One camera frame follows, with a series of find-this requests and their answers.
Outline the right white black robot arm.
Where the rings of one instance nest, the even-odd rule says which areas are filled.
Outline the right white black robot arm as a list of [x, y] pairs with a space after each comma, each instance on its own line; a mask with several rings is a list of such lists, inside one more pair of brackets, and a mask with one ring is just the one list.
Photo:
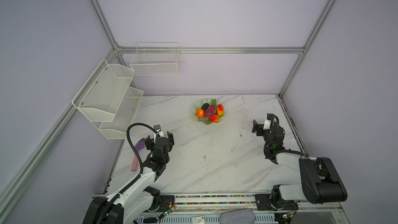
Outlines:
[[300, 174], [299, 183], [274, 185], [270, 194], [255, 195], [258, 209], [295, 210], [301, 201], [323, 204], [347, 200], [347, 190], [330, 158], [311, 157], [284, 147], [285, 130], [275, 114], [267, 114], [264, 124], [254, 120], [252, 133], [263, 137], [265, 159]]

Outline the dark fake avocado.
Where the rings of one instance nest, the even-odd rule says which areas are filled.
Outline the dark fake avocado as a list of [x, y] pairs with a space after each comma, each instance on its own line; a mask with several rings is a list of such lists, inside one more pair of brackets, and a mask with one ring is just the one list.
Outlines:
[[205, 103], [202, 105], [201, 109], [205, 112], [209, 108], [209, 104]]

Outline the fake orange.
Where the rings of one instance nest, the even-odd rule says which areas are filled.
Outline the fake orange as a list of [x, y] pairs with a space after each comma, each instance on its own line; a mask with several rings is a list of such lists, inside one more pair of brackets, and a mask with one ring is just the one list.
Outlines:
[[198, 118], [204, 117], [204, 114], [205, 114], [205, 111], [204, 111], [203, 109], [201, 109], [201, 108], [197, 109], [196, 112], [195, 112], [195, 115], [196, 115]]

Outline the pink fake dragon fruit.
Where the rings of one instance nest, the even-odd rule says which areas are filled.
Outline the pink fake dragon fruit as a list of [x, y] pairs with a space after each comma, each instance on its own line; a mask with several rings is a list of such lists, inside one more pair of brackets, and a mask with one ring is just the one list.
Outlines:
[[210, 121], [211, 116], [218, 115], [217, 114], [217, 100], [212, 99], [209, 103], [209, 107], [206, 109], [204, 114], [204, 119]]

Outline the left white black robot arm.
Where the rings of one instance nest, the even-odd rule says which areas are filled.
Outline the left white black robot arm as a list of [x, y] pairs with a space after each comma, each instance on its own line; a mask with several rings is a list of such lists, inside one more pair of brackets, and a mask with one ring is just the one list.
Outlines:
[[[145, 139], [150, 154], [143, 161], [130, 137], [130, 130], [143, 126], [153, 132], [154, 137]], [[140, 171], [129, 182], [106, 197], [95, 197], [90, 203], [84, 224], [131, 224], [143, 212], [155, 211], [160, 205], [160, 191], [151, 185], [162, 175], [170, 161], [169, 152], [174, 146], [171, 132], [164, 134], [161, 126], [151, 127], [144, 123], [133, 123], [126, 131], [127, 141], [140, 165]]]

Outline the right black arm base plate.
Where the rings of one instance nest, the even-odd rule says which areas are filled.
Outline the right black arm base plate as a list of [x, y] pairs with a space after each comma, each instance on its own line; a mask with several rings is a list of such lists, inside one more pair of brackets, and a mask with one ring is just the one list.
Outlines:
[[297, 211], [299, 208], [295, 201], [273, 194], [256, 194], [255, 202], [259, 211]]

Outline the red yellow fake mango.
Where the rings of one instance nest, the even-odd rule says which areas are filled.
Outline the red yellow fake mango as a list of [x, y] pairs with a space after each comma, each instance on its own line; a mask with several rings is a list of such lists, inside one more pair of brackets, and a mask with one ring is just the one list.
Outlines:
[[209, 117], [209, 121], [212, 123], [218, 123], [220, 121], [220, 116], [219, 115], [211, 115]]
[[217, 115], [218, 115], [219, 117], [224, 116], [225, 110], [224, 110], [224, 106], [223, 106], [222, 104], [217, 105], [216, 110], [217, 110]]

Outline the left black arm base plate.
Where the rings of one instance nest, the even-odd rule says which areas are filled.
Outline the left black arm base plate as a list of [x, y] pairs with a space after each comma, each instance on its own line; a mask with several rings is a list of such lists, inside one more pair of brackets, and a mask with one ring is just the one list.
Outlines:
[[157, 213], [163, 213], [174, 206], [175, 204], [175, 196], [173, 195], [160, 195], [159, 198], [159, 206], [155, 210]]

